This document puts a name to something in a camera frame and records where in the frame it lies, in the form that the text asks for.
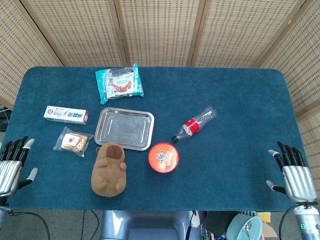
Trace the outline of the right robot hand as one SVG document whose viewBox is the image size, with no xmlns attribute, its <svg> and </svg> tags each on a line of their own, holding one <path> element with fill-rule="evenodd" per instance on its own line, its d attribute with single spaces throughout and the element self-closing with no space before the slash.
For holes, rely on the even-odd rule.
<svg viewBox="0 0 320 240">
<path fill-rule="evenodd" d="M 267 186 L 273 191 L 284 194 L 294 203 L 314 202 L 317 191 L 311 171 L 306 166 L 301 152 L 296 147 L 290 147 L 278 141 L 280 152 L 269 149 L 268 153 L 276 160 L 282 173 L 284 186 L 278 186 L 267 180 Z"/>
</svg>

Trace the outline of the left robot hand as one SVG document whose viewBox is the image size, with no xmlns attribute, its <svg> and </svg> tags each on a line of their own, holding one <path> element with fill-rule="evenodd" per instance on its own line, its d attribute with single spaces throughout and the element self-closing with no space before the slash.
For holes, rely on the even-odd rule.
<svg viewBox="0 0 320 240">
<path fill-rule="evenodd" d="M 0 151 L 0 209 L 9 208 L 8 198 L 13 196 L 17 190 L 31 184 L 38 173 L 35 167 L 31 170 L 25 180 L 20 180 L 22 168 L 35 140 L 24 136 L 15 141 L 4 144 Z"/>
</svg>

